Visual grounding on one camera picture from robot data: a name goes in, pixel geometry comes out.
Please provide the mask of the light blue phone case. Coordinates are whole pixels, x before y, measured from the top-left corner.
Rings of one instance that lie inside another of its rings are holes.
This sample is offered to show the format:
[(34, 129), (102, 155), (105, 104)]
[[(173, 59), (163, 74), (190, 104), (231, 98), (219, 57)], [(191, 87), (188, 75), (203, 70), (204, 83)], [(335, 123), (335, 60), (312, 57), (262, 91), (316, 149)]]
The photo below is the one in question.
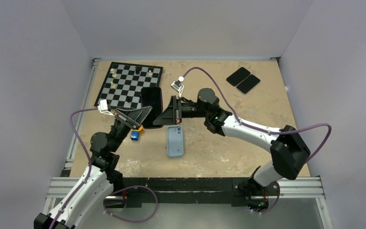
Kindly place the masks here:
[(166, 129), (166, 149), (168, 157), (184, 155), (183, 129), (180, 125), (169, 126)]

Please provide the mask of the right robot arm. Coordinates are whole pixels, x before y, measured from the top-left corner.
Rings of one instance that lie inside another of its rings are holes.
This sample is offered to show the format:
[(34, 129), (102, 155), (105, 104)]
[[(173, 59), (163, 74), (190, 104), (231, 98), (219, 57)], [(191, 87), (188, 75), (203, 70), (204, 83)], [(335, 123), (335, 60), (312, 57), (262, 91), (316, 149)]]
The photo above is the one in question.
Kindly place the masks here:
[(184, 118), (204, 118), (204, 126), (213, 134), (228, 136), (254, 144), (271, 155), (271, 161), (257, 168), (248, 187), (260, 194), (279, 179), (295, 180), (310, 156), (310, 150), (295, 129), (257, 125), (235, 117), (222, 109), (219, 98), (210, 88), (198, 92), (195, 102), (172, 96), (168, 107), (155, 118), (155, 125), (178, 125)]

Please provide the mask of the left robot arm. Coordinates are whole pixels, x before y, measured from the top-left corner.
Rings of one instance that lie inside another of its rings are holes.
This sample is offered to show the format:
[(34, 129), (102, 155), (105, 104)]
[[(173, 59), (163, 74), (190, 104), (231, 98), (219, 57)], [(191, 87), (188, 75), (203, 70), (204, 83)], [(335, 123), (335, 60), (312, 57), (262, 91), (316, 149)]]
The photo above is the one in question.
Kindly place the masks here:
[(110, 132), (93, 134), (90, 150), (83, 146), (88, 158), (83, 175), (57, 206), (35, 218), (35, 229), (75, 229), (93, 214), (107, 196), (127, 190), (122, 173), (115, 169), (120, 159), (115, 152), (129, 132), (141, 126), (152, 107), (117, 108), (111, 111), (107, 104), (103, 104), (97, 106), (96, 110), (114, 118)]

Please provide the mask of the black phone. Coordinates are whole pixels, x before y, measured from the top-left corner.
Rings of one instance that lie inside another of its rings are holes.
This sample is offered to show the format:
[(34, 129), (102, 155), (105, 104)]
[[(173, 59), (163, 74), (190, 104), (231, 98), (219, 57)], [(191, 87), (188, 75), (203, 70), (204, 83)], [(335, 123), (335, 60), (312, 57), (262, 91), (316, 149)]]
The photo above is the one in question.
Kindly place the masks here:
[(240, 67), (231, 75), (226, 78), (226, 81), (231, 85), (236, 87), (242, 81), (244, 81), (248, 76), (250, 76), (251, 72), (244, 67)]

